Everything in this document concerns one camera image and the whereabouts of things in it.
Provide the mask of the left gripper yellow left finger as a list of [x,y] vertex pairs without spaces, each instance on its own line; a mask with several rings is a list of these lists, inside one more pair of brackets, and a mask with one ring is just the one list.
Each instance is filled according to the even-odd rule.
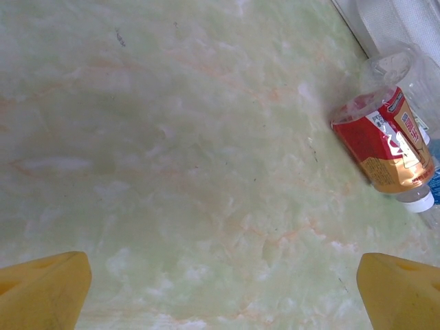
[[0,330],[74,330],[91,285],[84,252],[0,269]]

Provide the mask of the white fabric storage case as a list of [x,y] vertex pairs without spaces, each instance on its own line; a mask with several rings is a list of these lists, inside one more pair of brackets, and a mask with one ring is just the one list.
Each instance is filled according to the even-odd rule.
[[415,44],[440,66],[440,0],[331,0],[369,57]]

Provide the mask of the clear bottle blue cap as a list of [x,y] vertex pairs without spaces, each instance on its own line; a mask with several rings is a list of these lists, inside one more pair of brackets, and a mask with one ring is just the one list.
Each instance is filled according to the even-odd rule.
[[430,138],[426,145],[434,162],[434,175],[428,183],[434,205],[420,217],[431,230],[440,230],[440,66],[414,43],[408,51],[408,98],[413,112],[423,122],[421,130]]

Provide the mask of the clear bottle red gold label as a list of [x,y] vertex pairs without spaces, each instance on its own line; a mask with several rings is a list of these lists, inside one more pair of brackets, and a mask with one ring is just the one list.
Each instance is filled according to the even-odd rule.
[[361,94],[338,109],[331,128],[374,189],[411,213],[429,212],[436,159],[429,143],[439,126],[438,66],[414,44],[368,59]]

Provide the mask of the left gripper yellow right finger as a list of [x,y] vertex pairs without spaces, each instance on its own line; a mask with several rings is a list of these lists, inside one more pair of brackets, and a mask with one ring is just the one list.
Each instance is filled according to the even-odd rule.
[[440,267],[366,253],[356,281],[373,330],[440,330]]

